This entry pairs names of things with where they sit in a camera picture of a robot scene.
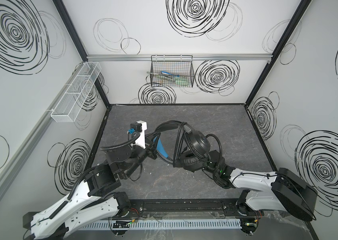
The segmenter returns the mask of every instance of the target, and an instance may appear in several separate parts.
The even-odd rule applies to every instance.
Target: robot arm
[[[108,148],[107,160],[84,172],[70,194],[44,211],[25,214],[23,227],[31,231],[27,239],[61,239],[99,219],[125,215],[131,206],[125,192],[105,198],[121,186],[118,176],[127,179],[148,154],[152,155],[151,146],[145,145],[146,129],[146,122],[132,123],[129,130],[132,139],[105,147]]]
[[[39,213],[29,212],[23,216],[24,228],[31,230],[27,239],[44,239],[49,237],[65,238],[92,222],[102,218],[124,215],[130,208],[130,201],[125,192],[115,193],[113,197],[101,201],[101,197],[88,196],[90,190],[87,182],[82,181],[72,199],[52,219],[51,215],[68,195],[49,208]],[[90,203],[98,204],[88,207]]]
[[[162,132],[178,127],[171,159],[159,137]],[[99,219],[125,215],[131,206],[126,194],[116,193],[105,200],[107,194],[121,186],[119,178],[130,178],[138,166],[142,169],[146,157],[156,159],[157,156],[173,167],[210,172],[215,183],[225,189],[252,189],[243,190],[236,203],[237,210],[243,215],[268,209],[288,211],[304,221],[313,219],[317,191],[291,171],[280,168],[277,172],[252,172],[228,166],[221,154],[218,137],[214,134],[204,136],[185,122],[162,123],[147,136],[146,129],[146,122],[132,123],[128,130],[132,138],[119,145],[101,148],[106,151],[104,164],[87,170],[69,195],[44,211],[25,214],[23,226],[31,231],[27,239],[64,238]],[[207,140],[210,136],[217,140],[219,151],[210,151]]]

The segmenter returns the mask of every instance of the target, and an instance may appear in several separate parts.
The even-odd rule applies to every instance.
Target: ear cushion
[[[191,151],[186,151],[183,154],[185,157],[181,157],[182,165],[192,165],[200,161],[199,158],[195,156]]]
[[[204,159],[205,156],[200,154],[196,149],[195,147],[191,144],[190,142],[190,139],[189,139],[189,136],[187,133],[185,133],[185,141],[186,141],[186,144],[188,145],[188,147],[191,149],[191,151],[194,153],[195,156],[197,156],[199,159]]]
[[[185,151],[183,154],[181,154],[180,161],[183,169],[192,172],[200,170],[207,165],[206,162],[201,161],[197,156],[195,156],[191,150]]]

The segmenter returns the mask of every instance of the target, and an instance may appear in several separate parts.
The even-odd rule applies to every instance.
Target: wire basket
[[[80,69],[78,74],[51,113],[56,122],[76,120],[101,71],[99,62],[85,62],[78,68]]]
[[[192,55],[152,55],[150,83],[169,87],[192,88],[194,69]]]

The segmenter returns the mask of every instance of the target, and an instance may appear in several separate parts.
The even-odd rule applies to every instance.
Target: black headphones
[[[183,126],[185,130],[185,141],[187,146],[190,148],[191,152],[197,156],[200,160],[203,160],[207,157],[210,151],[210,143],[206,139],[205,135],[194,130],[192,126],[186,124]]]
[[[183,138],[188,150],[182,152],[178,159],[173,160],[173,167],[183,167],[185,170],[192,172],[206,167],[209,159],[210,143],[202,132],[195,130],[185,122],[168,121],[160,124],[154,133],[176,129],[178,126],[181,126],[184,131]]]
[[[185,131],[184,139],[190,150],[184,151],[180,155],[181,166],[176,167],[183,167],[185,170],[195,172],[207,165],[210,143],[202,132],[194,130],[190,125],[184,125],[183,129]]]

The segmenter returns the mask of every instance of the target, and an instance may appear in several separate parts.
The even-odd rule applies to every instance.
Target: white cable tray
[[[229,219],[159,219],[138,220],[130,225],[129,230],[170,230],[170,229],[239,229],[241,221],[237,218]],[[110,230],[108,220],[99,220],[79,230]]]
[[[80,64],[78,68],[77,76],[51,113],[51,117],[56,122],[74,122],[76,120],[101,71],[99,62],[85,62]]]

